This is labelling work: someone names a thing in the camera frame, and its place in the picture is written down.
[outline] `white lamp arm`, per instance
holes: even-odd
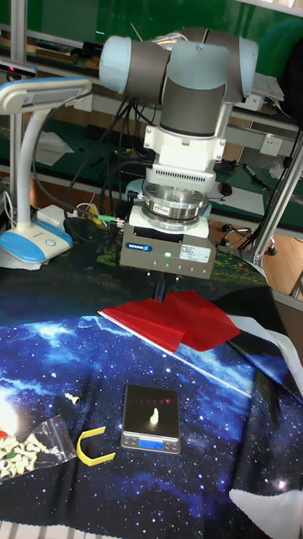
[[[30,171],[35,141],[51,109],[36,110],[29,120],[22,142],[17,173],[17,230],[30,228]]]

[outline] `red folded paper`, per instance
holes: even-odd
[[[162,303],[148,299],[107,307],[104,313],[172,352],[180,343],[209,350],[240,333],[219,307],[194,290],[166,294]]]

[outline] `light blue joint cap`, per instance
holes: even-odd
[[[211,90],[226,84],[229,61],[225,47],[179,41],[173,45],[167,75],[184,88]]]

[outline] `lamp base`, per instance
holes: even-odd
[[[0,235],[0,248],[19,260],[35,264],[43,264],[71,246],[71,236],[42,221],[32,222],[24,230],[14,227]]]

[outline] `desk lamp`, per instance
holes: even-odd
[[[0,115],[33,112],[22,142],[17,172],[17,226],[0,235],[0,248],[27,263],[44,263],[72,246],[58,227],[30,220],[29,180],[35,141],[47,115],[65,101],[91,90],[83,77],[21,80],[0,87]]]

